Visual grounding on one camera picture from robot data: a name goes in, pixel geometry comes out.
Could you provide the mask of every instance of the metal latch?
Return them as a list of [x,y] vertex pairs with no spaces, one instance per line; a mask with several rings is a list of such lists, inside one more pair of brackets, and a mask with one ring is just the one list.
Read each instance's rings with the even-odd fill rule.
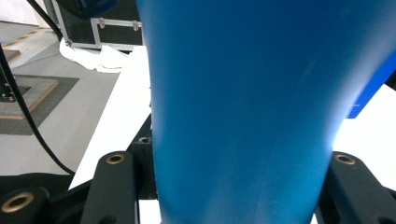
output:
[[132,21],[132,26],[134,27],[135,31],[138,31],[139,27],[142,27],[142,22],[141,21]]
[[101,29],[105,28],[105,19],[99,18],[99,26]]

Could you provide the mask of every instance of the crumpled white fabric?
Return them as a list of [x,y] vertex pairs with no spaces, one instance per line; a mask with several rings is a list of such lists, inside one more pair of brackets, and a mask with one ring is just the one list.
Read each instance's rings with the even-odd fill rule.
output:
[[119,73],[126,63],[128,55],[119,52],[110,46],[103,45],[99,52],[81,48],[66,46],[64,38],[61,41],[59,51],[72,62],[76,62],[87,69],[96,69],[102,73]]

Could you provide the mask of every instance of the blue cylinder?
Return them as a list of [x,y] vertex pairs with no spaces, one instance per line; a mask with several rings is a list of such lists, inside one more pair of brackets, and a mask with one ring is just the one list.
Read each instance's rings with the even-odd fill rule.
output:
[[396,1],[138,0],[163,223],[307,223]]

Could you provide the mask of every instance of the brass ring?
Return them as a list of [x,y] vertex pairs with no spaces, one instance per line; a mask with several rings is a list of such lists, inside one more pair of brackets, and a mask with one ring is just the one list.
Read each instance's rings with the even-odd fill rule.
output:
[[114,154],[114,155],[109,156],[106,159],[106,162],[108,164],[114,165],[114,164],[120,163],[120,162],[122,162],[124,160],[125,160],[125,156],[124,155],[122,155],[122,154]]
[[336,154],[336,155],[334,155],[334,157],[336,160],[338,160],[344,164],[347,164],[347,165],[353,165],[356,163],[355,160],[353,160],[352,158],[350,158],[346,155]]
[[[21,210],[22,208],[26,207],[29,203],[33,201],[35,195],[30,192],[23,192],[20,194],[15,195],[14,197],[8,199],[3,205],[1,206],[1,210],[4,213],[13,213]],[[23,199],[21,203],[15,203],[18,199]]]

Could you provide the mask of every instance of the floor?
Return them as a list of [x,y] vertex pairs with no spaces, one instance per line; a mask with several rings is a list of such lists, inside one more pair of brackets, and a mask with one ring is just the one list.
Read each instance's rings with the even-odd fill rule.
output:
[[[11,43],[35,29],[34,26],[0,22],[0,41],[2,45]],[[21,52],[21,56],[9,63],[14,74],[79,78],[39,126],[58,158],[76,171],[119,74],[99,73],[70,62],[59,53],[56,35],[50,29],[40,30],[7,48]],[[0,175],[65,174],[33,135],[0,134],[0,143]]]

